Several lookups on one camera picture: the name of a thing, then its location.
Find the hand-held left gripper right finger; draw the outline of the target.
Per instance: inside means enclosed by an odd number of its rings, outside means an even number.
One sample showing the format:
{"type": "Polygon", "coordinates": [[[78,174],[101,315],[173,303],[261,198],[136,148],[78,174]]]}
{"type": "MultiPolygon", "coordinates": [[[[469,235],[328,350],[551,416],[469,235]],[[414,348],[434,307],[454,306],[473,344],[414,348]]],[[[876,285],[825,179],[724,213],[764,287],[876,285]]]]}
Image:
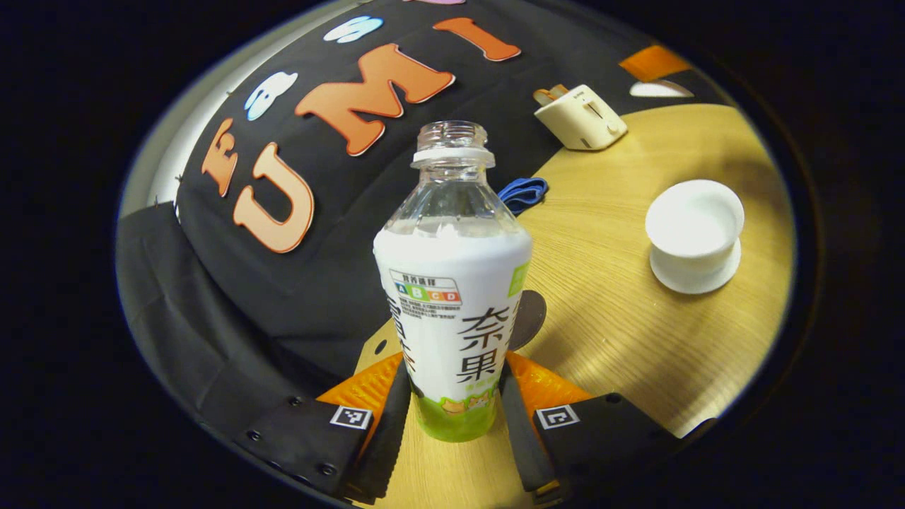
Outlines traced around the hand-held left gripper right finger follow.
{"type": "Polygon", "coordinates": [[[536,505],[598,498],[682,447],[627,397],[594,396],[509,351],[500,382],[508,439],[536,505]]]}

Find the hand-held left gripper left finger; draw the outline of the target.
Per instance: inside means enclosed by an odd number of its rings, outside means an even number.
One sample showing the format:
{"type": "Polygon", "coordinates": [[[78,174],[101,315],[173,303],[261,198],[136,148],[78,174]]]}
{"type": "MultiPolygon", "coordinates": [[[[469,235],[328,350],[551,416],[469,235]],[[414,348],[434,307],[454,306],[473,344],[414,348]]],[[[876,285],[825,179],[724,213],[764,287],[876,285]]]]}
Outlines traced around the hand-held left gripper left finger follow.
{"type": "Polygon", "coordinates": [[[387,495],[409,411],[403,354],[375,362],[314,399],[289,397],[233,441],[281,476],[372,505],[387,495]]]}

